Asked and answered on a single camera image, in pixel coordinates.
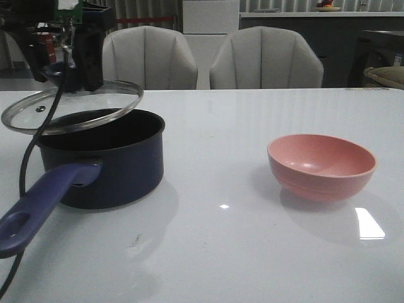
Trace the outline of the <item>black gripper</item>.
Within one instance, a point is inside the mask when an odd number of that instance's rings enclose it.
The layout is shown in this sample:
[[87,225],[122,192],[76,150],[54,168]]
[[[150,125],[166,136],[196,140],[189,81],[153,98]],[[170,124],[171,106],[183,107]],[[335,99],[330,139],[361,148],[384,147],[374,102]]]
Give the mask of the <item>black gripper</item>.
[[[1,1],[1,29],[12,32],[16,28],[30,28],[38,23],[56,25],[55,1]],[[81,78],[81,85],[87,91],[95,91],[104,84],[102,70],[102,49],[105,34],[116,25],[114,10],[108,6],[83,1],[82,24],[74,34],[74,61]],[[18,30],[15,41],[24,55],[37,82],[46,82],[43,68],[47,65],[47,47],[36,33]]]

